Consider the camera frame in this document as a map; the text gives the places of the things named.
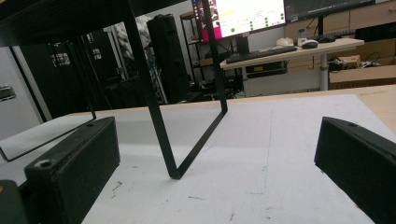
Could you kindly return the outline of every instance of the black plastic block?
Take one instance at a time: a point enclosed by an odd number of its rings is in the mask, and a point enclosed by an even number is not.
[[[315,163],[375,223],[396,223],[396,144],[363,127],[323,118]]]
[[[25,167],[42,223],[81,223],[120,164],[113,117],[79,128]]]
[[[23,208],[20,190],[12,180],[0,180],[0,223],[29,223]]]

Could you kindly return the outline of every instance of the white desk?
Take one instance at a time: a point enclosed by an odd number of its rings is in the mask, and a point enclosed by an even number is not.
[[[328,65],[327,65],[327,54],[335,53],[343,50],[354,49],[359,45],[363,45],[363,40],[341,38],[335,42],[327,44],[319,44],[316,49],[301,49],[298,48],[294,52],[288,52],[278,54],[274,56],[253,59],[243,61],[239,63],[227,64],[225,61],[220,64],[220,67],[224,70],[242,68],[243,83],[246,97],[259,95],[263,90],[265,92],[274,91],[299,91],[319,88],[322,91],[328,89]],[[271,77],[260,77],[254,78],[249,81],[247,75],[247,66],[262,64],[262,63],[273,63],[286,61],[295,58],[312,57],[320,55],[320,70],[319,74],[317,71],[314,72],[302,72],[296,74],[283,74]]]
[[[318,130],[326,115],[396,141],[389,129],[396,132],[395,100],[396,85],[231,100],[229,113],[181,180],[166,172],[146,108],[98,112],[116,117],[121,162],[83,223],[373,223],[315,166]],[[181,162],[219,106],[162,110]],[[88,118],[52,120],[26,139],[41,141],[47,132]],[[0,179],[21,184],[22,167],[48,148],[12,163],[0,159]]]

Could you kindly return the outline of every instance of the monitor screen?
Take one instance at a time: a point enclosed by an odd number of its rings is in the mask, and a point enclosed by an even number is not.
[[[209,0],[215,38],[254,33],[286,23],[283,0]],[[201,41],[209,41],[202,0],[192,0]]]
[[[374,3],[375,0],[285,0],[285,10],[287,22],[294,22]]]

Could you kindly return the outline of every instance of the white panel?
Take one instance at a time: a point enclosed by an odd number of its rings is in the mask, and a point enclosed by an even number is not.
[[[283,27],[252,34],[248,37],[249,50],[271,48],[282,37],[284,37]]]
[[[15,51],[17,60],[21,64],[21,69],[23,70],[23,73],[26,75],[27,81],[29,82],[33,93],[35,95],[35,98],[37,99],[39,106],[41,110],[44,113],[44,116],[46,120],[52,119],[52,115],[50,114],[49,109],[47,108],[46,102],[44,101],[44,98],[41,94],[40,89],[38,88],[37,84],[35,83],[35,78],[33,77],[32,71],[30,71],[29,65],[27,64],[20,47],[12,47]]]
[[[248,79],[247,84],[249,96],[308,90],[320,87],[318,70],[270,77],[255,77]]]
[[[12,86],[17,98],[0,102],[0,140],[42,122],[11,51],[0,48],[0,86],[5,85]]]

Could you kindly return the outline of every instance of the table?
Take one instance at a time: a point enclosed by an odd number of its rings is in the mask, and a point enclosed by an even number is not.
[[[396,85],[230,100],[181,180],[163,169],[146,108],[98,112],[116,117],[121,163],[83,223],[373,223],[313,162],[320,116],[358,122],[396,142],[394,102]],[[218,110],[215,102],[162,107],[177,162]],[[0,178],[20,184],[21,168],[46,149],[0,161]]]
[[[326,91],[328,89],[328,79],[329,79],[327,54],[335,53],[343,50],[354,49],[357,46],[363,44],[364,44],[363,40],[340,38],[332,43],[319,44],[316,49],[298,48],[294,52],[288,52],[270,57],[243,61],[239,63],[227,64],[225,61],[223,61],[220,64],[220,67],[224,70],[242,68],[243,84],[244,84],[246,97],[260,95],[260,94],[267,94],[271,92],[299,91],[299,90],[315,89],[319,87],[322,91]],[[248,79],[248,74],[246,70],[247,66],[257,65],[262,63],[287,61],[290,59],[311,57],[315,55],[320,55],[319,74],[317,71],[313,71],[313,72],[306,71],[296,74],[284,74],[284,75],[276,75],[271,77],[254,78],[251,81],[249,81]]]
[[[74,44],[80,47],[78,60],[72,60],[72,64],[78,68],[82,79],[87,79],[87,71],[92,67],[92,52],[87,48],[86,36],[89,32],[107,27],[117,22],[123,21],[126,33],[131,43],[134,53],[136,69],[140,77],[140,84],[145,95],[152,122],[158,135],[158,141],[163,152],[168,173],[173,178],[181,178],[189,168],[191,162],[200,152],[203,144],[221,122],[224,114],[227,113],[227,103],[224,93],[222,76],[217,76],[216,83],[220,98],[221,110],[214,121],[209,125],[202,138],[192,148],[191,154],[186,160],[176,167],[175,158],[169,143],[169,138],[163,124],[163,117],[158,106],[156,94],[154,92],[151,76],[147,66],[146,54],[143,49],[140,34],[136,25],[135,16],[148,13],[150,11],[169,7],[180,3],[180,0],[166,1],[133,1],[133,0],[76,0],[76,1],[52,1],[52,0],[9,0],[0,2],[0,47],[10,47],[16,45],[32,45],[49,42],[60,42],[74,39]],[[206,18],[210,19],[209,4],[204,1]],[[210,34],[211,48],[215,64],[219,64],[219,54],[215,45],[214,34]],[[216,73],[219,74],[219,66],[215,65]]]

